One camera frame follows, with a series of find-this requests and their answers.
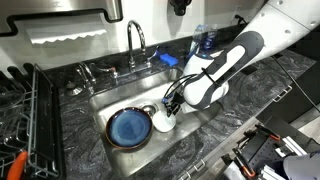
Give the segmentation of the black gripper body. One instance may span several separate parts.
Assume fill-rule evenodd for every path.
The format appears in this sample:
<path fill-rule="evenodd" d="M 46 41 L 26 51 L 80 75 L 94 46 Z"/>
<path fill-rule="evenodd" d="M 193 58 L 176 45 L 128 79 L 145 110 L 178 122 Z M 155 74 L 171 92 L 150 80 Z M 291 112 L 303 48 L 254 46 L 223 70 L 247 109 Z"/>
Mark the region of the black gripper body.
<path fill-rule="evenodd" d="M 179 111 L 181 104 L 184 102 L 184 98 L 180 93 L 173 92 L 165 96 L 161 102 L 166 108 L 166 115 L 171 116 Z"/>

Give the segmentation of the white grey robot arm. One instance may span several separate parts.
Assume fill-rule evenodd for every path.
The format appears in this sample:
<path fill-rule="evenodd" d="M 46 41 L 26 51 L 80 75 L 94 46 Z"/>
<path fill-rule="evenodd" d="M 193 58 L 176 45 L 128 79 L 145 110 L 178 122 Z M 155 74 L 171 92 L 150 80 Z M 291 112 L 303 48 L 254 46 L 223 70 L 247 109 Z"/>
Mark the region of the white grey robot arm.
<path fill-rule="evenodd" d="M 320 24 L 320 0 L 268 0 L 219 55 L 193 55 L 174 90 L 162 103 L 165 114 L 204 110 L 225 96 L 238 72 L 281 52 Z"/>

